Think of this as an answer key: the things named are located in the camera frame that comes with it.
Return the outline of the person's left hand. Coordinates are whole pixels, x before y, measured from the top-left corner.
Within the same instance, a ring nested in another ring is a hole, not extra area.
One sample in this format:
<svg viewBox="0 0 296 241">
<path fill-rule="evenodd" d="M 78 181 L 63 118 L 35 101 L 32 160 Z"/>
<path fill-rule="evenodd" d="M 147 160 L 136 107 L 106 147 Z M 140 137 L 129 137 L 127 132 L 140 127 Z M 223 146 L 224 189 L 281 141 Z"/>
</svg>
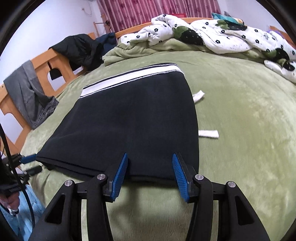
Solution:
<svg viewBox="0 0 296 241">
<path fill-rule="evenodd" d="M 14 192 L 9 197 L 1 194 L 1 206 L 8 211 L 8 213 L 12 216 L 16 216 L 19 213 L 19 205 L 20 205 L 20 193 Z"/>
</svg>

